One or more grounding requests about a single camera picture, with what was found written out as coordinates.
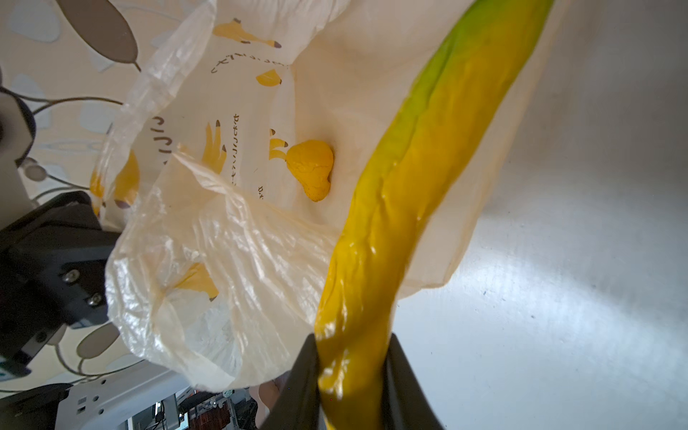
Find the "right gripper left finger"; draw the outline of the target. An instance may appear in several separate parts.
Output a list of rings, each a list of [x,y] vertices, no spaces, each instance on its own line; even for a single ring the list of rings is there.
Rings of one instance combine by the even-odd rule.
[[[309,334],[299,351],[281,395],[261,430],[318,430],[321,403],[318,390],[319,358],[315,335]]]

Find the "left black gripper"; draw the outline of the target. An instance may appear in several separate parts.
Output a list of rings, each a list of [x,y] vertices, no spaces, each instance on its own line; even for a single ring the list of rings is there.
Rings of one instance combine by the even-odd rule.
[[[107,322],[105,268],[119,235],[82,191],[63,193],[1,232],[1,374],[30,362],[64,325]]]

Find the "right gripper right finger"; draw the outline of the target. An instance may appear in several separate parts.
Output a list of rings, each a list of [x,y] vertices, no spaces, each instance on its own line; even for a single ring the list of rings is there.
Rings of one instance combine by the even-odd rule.
[[[428,403],[394,333],[390,338],[383,368],[382,412],[384,429],[444,429]]]

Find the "banana print plastic bag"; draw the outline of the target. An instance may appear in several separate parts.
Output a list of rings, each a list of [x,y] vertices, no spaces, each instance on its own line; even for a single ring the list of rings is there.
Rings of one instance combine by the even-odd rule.
[[[467,1],[207,1],[145,64],[91,178],[107,316],[208,391],[292,367],[358,179]]]

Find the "yellow green banana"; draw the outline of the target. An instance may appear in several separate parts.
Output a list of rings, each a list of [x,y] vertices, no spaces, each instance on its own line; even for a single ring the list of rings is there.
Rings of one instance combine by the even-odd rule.
[[[331,429],[383,427],[392,310],[426,225],[530,58],[549,1],[478,1],[417,76],[358,180],[314,332]]]

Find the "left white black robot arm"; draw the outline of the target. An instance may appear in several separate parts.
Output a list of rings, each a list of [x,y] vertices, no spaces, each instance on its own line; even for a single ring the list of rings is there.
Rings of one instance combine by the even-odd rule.
[[[178,374],[138,361],[87,372],[61,346],[68,329],[107,331],[105,263],[118,238],[83,191],[44,204],[23,168],[36,137],[27,98],[1,92],[1,426],[176,429]]]

